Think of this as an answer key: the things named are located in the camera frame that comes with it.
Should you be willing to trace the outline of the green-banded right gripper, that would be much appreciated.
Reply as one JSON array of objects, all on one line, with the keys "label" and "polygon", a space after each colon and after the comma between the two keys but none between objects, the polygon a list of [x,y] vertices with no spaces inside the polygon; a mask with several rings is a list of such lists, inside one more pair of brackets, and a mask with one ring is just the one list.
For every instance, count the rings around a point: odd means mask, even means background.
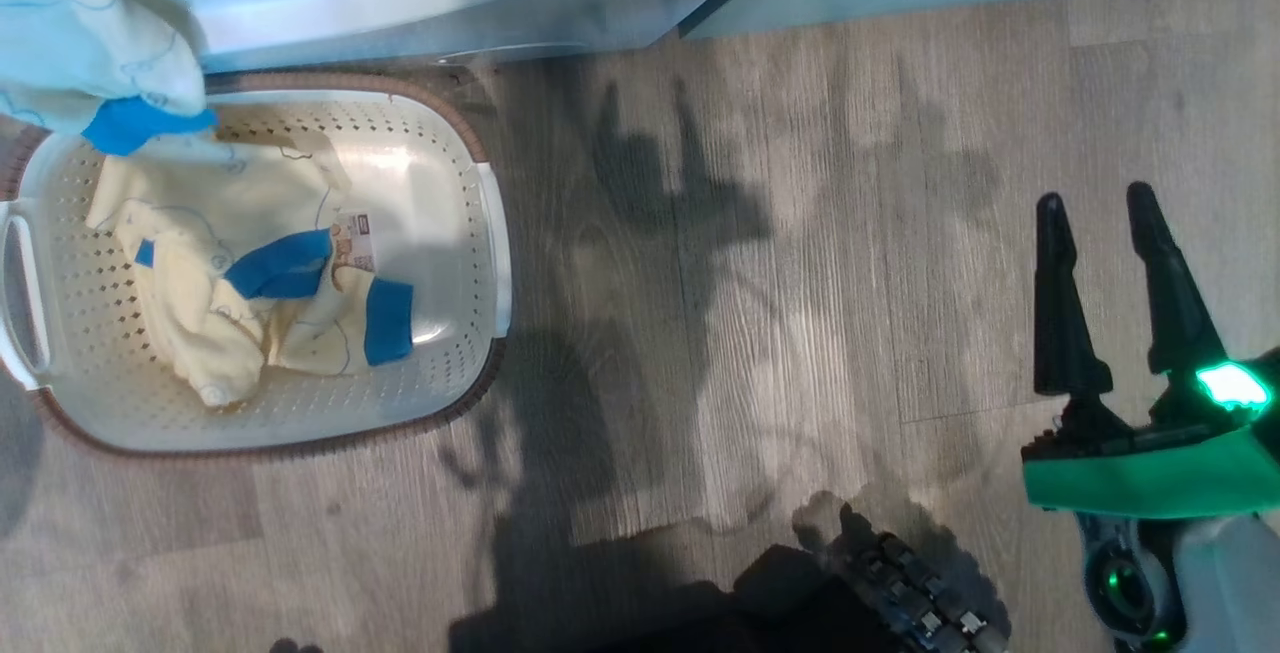
[{"label": "green-banded right gripper", "polygon": [[[1126,188],[1132,243],[1144,265],[1148,366],[1179,375],[1133,428],[1101,401],[1069,401],[1059,428],[1021,448],[1028,501],[1124,519],[1208,519],[1277,508],[1277,352],[1228,353],[1152,184]],[[1062,197],[1036,206],[1033,389],[1105,394],[1111,370],[1092,346],[1074,277]]]}]

